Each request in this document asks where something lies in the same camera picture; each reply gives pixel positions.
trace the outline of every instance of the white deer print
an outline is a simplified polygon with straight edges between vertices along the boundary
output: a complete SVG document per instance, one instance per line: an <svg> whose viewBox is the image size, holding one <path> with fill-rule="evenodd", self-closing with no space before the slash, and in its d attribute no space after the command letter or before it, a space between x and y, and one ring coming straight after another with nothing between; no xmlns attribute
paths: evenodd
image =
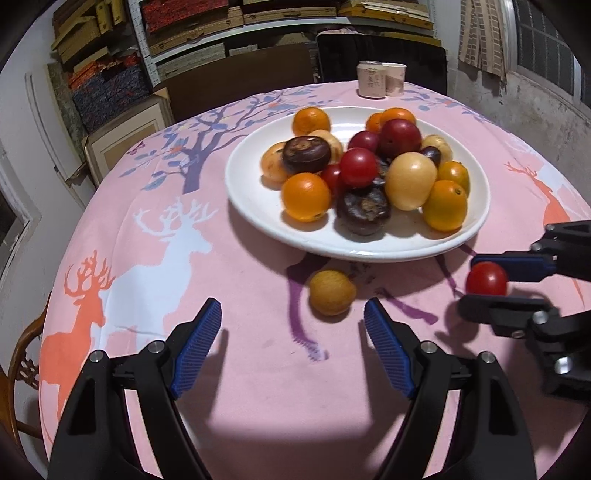
<svg viewBox="0 0 591 480"><path fill-rule="evenodd" d="M160 215L162 229L151 229L144 223L149 210L134 215L135 223L145 233L167 242L160 265L135 265L115 278L108 290L100 292L106 323L93 338L100 336L96 348L104 349L111 333L121 330L137 334L137 350L154 339L165 338L164 317L176 311L191 280L190 256L193 252L208 254L212 246L193 226L209 220L215 213L207 213L197 200L184 213L183 202L175 204Z"/></svg>

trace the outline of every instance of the red tomato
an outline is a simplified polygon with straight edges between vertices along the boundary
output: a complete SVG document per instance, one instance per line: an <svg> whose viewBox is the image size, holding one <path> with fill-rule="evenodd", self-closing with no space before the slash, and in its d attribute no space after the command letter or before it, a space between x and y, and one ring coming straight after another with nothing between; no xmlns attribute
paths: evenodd
<svg viewBox="0 0 591 480"><path fill-rule="evenodd" d="M470 270L466 293L475 295L507 295L507 273L499 264L481 262Z"/></svg>
<svg viewBox="0 0 591 480"><path fill-rule="evenodd" d="M350 148L340 159L340 179L349 187L367 187L377 176L378 159L365 148Z"/></svg>
<svg viewBox="0 0 591 480"><path fill-rule="evenodd" d="M320 178L329 186L333 197L338 197L345 191L345 185L343 185L343 181L340 179L340 164L334 163L326 167L322 171Z"/></svg>

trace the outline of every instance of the orange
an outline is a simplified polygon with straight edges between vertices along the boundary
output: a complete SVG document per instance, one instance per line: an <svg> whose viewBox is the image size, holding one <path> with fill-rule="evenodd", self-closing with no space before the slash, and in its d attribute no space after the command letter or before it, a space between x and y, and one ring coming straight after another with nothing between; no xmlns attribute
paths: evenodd
<svg viewBox="0 0 591 480"><path fill-rule="evenodd" d="M380 126L383 127L384 123L386 123L388 120L396 120L397 118L401 118L402 120L408 120L409 122L412 122L414 124L417 123L417 118L411 112L409 112L405 108L396 107L388 108L388 110L382 113L382 116L379 120Z"/></svg>
<svg viewBox="0 0 591 480"><path fill-rule="evenodd" d="M423 219L438 232L453 232L460 228L467 212L468 196L451 180L437 180L423 205Z"/></svg>
<svg viewBox="0 0 591 480"><path fill-rule="evenodd" d="M346 312L356 296L355 284L338 270L323 270L310 280L310 304L322 315Z"/></svg>
<svg viewBox="0 0 591 480"><path fill-rule="evenodd" d="M322 218L330 207L330 189L314 173L298 173L283 184L281 200L285 212L300 222Z"/></svg>
<svg viewBox="0 0 591 480"><path fill-rule="evenodd" d="M296 137L308 135L314 130L326 130L330 132L330 118L324 110L315 106L309 106L295 114L291 129Z"/></svg>
<svg viewBox="0 0 591 480"><path fill-rule="evenodd" d="M457 161L441 163L437 169L437 179L455 181L466 191L466 195L470 195L470 175L466 167Z"/></svg>
<svg viewBox="0 0 591 480"><path fill-rule="evenodd" d="M382 129L382 126L380 125L379 121L382 118L383 114L383 112L373 113L365 123L365 129L369 132L378 134L379 131Z"/></svg>

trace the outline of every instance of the mangosteen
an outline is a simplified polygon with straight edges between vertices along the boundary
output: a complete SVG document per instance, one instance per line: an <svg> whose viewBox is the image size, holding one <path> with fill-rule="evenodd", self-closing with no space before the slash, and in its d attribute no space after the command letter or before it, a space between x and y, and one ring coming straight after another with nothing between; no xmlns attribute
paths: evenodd
<svg viewBox="0 0 591 480"><path fill-rule="evenodd" d="M320 137L306 135L289 140L283 147L283 166L292 175L317 173L330 162L330 145Z"/></svg>
<svg viewBox="0 0 591 480"><path fill-rule="evenodd" d="M384 189L373 184L341 195L337 200L336 214L348 230L368 236L384 227L390 219L391 208Z"/></svg>
<svg viewBox="0 0 591 480"><path fill-rule="evenodd" d="M441 150L437 147L425 147L421 150L421 153L431 160L436 167L439 166L439 162L441 162Z"/></svg>

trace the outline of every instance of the can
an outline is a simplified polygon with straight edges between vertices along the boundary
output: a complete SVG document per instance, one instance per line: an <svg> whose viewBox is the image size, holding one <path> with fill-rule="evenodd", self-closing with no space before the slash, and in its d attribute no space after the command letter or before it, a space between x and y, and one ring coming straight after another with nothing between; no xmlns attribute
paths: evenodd
<svg viewBox="0 0 591 480"><path fill-rule="evenodd" d="M357 79L360 96L372 99L386 97L386 68L380 61L360 61Z"/></svg>

